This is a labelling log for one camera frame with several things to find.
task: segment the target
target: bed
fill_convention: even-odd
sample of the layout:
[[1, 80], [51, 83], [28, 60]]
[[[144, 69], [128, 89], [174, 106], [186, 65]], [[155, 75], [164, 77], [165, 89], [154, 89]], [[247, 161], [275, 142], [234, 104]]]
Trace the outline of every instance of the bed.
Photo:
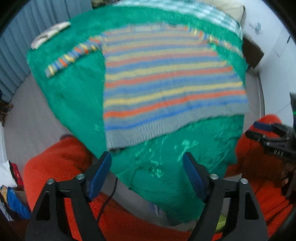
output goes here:
[[[90, 36], [127, 25], [165, 23], [198, 29], [217, 41], [242, 49], [240, 24], [231, 16], [202, 3], [185, 1], [123, 0], [70, 20], [71, 26], [36, 50], [27, 62], [55, 116], [97, 157], [107, 150], [103, 92], [105, 60], [101, 51], [79, 58], [51, 78], [45, 70]], [[244, 83], [247, 64], [243, 56], [212, 41], [211, 49], [232, 66]], [[202, 118], [178, 130], [133, 146], [112, 149], [111, 172], [144, 199], [157, 205], [170, 220], [197, 219], [203, 203], [184, 172], [182, 155], [190, 151], [210, 173], [223, 177], [236, 162], [235, 145], [241, 136], [244, 112]]]

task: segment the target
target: red pants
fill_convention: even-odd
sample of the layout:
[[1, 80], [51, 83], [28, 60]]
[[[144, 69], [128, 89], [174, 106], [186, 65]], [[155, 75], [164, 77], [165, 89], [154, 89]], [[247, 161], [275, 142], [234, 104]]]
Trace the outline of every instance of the red pants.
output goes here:
[[[275, 116], [265, 116], [260, 121], [280, 122]], [[237, 144], [236, 153], [238, 163], [230, 166], [226, 175], [242, 173], [249, 180], [267, 222], [269, 235], [272, 235], [292, 209], [292, 205], [281, 195], [281, 161], [266, 156], [258, 143], [244, 135]], [[85, 172], [90, 165], [91, 153], [74, 137], [59, 141], [31, 159], [24, 169], [25, 191], [31, 210], [49, 178], [54, 178], [57, 182], [69, 180]], [[106, 198], [101, 193], [90, 203], [95, 217]], [[65, 199], [65, 208], [72, 236], [81, 240], [69, 199]], [[190, 232], [159, 227], [136, 218], [114, 200], [110, 200], [106, 206], [99, 226], [107, 241], [185, 241], [190, 236]], [[220, 236], [221, 234], [216, 234], [213, 240]]]

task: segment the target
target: ribbed gray hem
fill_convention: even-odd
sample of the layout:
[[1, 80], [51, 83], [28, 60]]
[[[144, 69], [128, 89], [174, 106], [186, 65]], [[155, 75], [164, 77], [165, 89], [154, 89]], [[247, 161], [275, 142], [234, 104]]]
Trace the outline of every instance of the ribbed gray hem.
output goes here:
[[106, 131], [107, 149], [117, 149], [137, 145], [164, 134], [177, 131], [189, 123], [218, 116], [244, 115], [249, 104], [228, 104], [189, 110], [178, 115], [155, 120], [132, 129]]

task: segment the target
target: black cable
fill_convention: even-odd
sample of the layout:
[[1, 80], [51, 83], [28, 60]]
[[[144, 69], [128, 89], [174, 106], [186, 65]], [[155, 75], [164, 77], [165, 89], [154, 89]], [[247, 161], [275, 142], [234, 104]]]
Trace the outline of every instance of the black cable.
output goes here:
[[110, 195], [110, 196], [107, 198], [107, 200], [103, 203], [103, 205], [102, 205], [102, 207], [101, 207], [101, 210], [100, 210], [100, 212], [99, 212], [99, 214], [98, 214], [98, 216], [97, 216], [97, 218], [96, 218], [96, 221], [97, 221], [98, 224], [99, 224], [99, 222], [100, 222], [100, 218], [101, 218], [101, 216], [102, 216], [102, 214], [103, 214], [103, 212], [104, 212], [105, 207], [107, 206], [109, 200], [113, 197], [113, 195], [114, 195], [114, 193], [115, 193], [115, 191], [116, 191], [117, 181], [118, 181], [118, 177], [117, 177], [116, 180], [115, 180], [115, 185], [114, 185], [114, 188], [113, 188], [113, 191], [112, 191], [111, 195]]

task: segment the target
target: blue curtain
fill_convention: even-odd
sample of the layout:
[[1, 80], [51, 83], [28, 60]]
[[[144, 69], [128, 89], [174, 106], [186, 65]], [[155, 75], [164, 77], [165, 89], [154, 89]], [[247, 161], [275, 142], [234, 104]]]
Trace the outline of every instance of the blue curtain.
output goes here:
[[30, 73], [26, 54], [33, 39], [48, 27], [92, 9], [91, 0], [30, 0], [0, 37], [0, 90], [11, 101]]

